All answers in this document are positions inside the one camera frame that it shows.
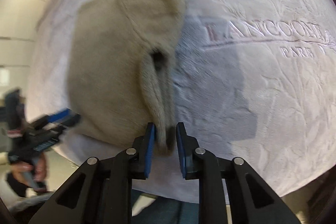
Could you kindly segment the person's left hand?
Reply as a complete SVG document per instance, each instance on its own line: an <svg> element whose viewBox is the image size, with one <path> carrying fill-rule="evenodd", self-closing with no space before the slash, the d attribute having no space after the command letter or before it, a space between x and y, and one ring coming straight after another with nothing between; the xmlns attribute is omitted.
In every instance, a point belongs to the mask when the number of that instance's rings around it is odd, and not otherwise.
<svg viewBox="0 0 336 224"><path fill-rule="evenodd" d="M39 182L45 182L47 178L47 160L45 154L41 153L33 165L22 161L12 164L11 172L18 182L40 190L36 186Z"/></svg>

